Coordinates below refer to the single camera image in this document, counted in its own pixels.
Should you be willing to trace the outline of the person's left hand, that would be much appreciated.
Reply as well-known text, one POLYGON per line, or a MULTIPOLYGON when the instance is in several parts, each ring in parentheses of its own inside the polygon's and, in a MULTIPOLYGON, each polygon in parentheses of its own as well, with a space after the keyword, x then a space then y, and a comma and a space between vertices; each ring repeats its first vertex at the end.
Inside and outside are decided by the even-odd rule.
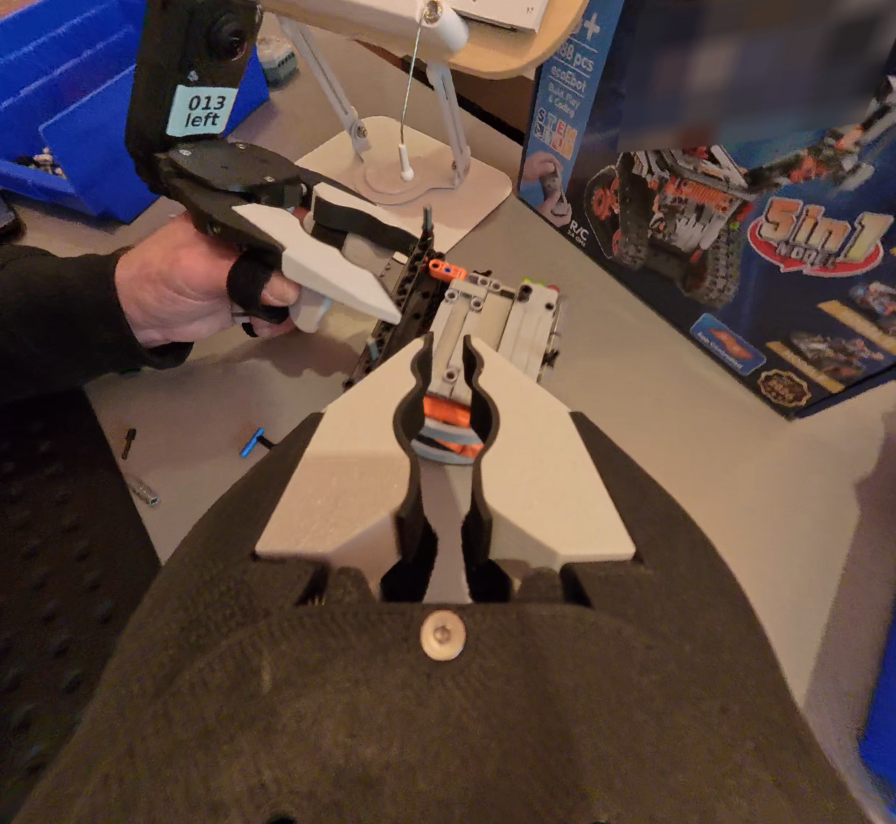
POLYGON ((118 260, 118 302, 145 348, 196 343, 237 324, 227 291, 240 249, 198 232, 188 214, 169 220, 118 260))

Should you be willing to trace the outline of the blue parts bin with tag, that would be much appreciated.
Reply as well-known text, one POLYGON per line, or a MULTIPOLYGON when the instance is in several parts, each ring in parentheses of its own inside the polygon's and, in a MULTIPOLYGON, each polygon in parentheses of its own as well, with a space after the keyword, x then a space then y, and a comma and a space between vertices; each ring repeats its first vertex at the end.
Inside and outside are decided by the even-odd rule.
POLYGON ((132 222, 157 196, 125 127, 147 0, 39 0, 1 23, 1 188, 132 222))

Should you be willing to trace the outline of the blue robot kit box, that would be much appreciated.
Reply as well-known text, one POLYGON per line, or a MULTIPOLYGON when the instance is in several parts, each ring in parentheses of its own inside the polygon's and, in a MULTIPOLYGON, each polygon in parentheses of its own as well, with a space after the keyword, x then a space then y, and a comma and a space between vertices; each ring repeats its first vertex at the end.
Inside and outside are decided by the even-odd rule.
POLYGON ((895 0, 590 0, 519 196, 781 415, 894 379, 895 0))

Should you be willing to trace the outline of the long black holed beam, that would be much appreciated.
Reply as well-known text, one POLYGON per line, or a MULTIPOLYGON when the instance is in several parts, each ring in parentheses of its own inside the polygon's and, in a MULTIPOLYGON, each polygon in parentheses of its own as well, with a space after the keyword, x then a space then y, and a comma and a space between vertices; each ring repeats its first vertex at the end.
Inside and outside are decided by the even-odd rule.
POLYGON ((430 331, 445 292, 440 287, 441 282, 429 271, 429 263, 436 259, 442 260, 442 257, 434 251, 434 241, 419 238, 392 291, 392 300, 399 308, 401 320, 397 325, 385 321, 376 323, 369 339, 374 337, 379 342, 381 357, 371 364, 365 345, 356 367, 343 384, 345 391, 395 356, 404 346, 430 331))

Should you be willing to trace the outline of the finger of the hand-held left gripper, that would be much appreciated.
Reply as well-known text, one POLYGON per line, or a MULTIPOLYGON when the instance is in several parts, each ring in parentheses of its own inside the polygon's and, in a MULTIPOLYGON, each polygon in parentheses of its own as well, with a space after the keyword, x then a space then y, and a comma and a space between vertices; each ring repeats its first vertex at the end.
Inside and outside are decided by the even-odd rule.
POLYGON ((394 254, 408 257, 418 237, 386 219, 386 212, 351 198, 332 201, 315 196, 310 209, 310 236, 335 247, 358 266, 384 266, 394 254))
POLYGON ((279 270, 301 287, 298 301, 288 309, 297 327, 319 327, 334 301, 400 323, 401 312, 379 279, 305 232, 292 213, 261 204, 236 205, 234 211, 282 247, 279 270))

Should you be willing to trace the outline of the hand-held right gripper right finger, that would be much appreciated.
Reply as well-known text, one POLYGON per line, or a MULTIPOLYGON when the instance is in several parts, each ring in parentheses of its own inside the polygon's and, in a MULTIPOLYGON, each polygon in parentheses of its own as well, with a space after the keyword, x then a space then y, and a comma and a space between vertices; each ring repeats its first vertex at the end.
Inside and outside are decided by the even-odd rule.
POLYGON ((574 413, 478 338, 465 338, 463 365, 483 444, 462 527, 467 570, 631 561, 635 545, 574 413))

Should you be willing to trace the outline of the grey electronic block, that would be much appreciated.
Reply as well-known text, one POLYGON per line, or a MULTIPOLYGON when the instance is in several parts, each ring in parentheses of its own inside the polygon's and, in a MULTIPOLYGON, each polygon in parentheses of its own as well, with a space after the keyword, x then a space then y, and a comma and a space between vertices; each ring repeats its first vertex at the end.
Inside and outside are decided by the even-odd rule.
POLYGON ((297 55, 287 39, 279 35, 260 36, 256 52, 269 88, 281 88, 297 77, 297 55))

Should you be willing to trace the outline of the building block robot chassis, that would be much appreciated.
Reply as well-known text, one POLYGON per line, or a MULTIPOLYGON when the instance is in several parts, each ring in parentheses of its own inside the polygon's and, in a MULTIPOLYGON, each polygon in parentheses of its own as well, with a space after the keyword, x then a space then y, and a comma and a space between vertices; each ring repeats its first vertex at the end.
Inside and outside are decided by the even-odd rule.
POLYGON ((566 301, 554 284, 502 282, 490 271, 465 270, 438 253, 442 260, 431 261, 429 271, 445 292, 427 332, 433 338, 432 378, 424 426, 412 446, 435 463, 470 466, 484 441, 470 426, 465 337, 480 339, 526 377, 542 382, 559 354, 566 301))

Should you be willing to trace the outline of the dark perforated mat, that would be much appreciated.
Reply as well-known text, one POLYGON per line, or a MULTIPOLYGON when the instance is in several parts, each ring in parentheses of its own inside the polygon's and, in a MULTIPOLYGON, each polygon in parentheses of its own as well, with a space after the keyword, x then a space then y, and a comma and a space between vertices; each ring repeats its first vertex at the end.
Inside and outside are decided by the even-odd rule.
POLYGON ((82 391, 1 415, 1 820, 80 724, 159 557, 82 391))

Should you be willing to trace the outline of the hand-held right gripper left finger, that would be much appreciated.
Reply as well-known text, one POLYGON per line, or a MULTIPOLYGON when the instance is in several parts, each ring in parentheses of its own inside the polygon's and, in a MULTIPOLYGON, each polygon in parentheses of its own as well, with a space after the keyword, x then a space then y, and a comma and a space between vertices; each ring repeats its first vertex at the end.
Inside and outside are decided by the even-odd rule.
POLYGON ((433 567, 420 461, 433 337, 412 340, 321 414, 255 554, 363 573, 379 599, 419 601, 433 567))

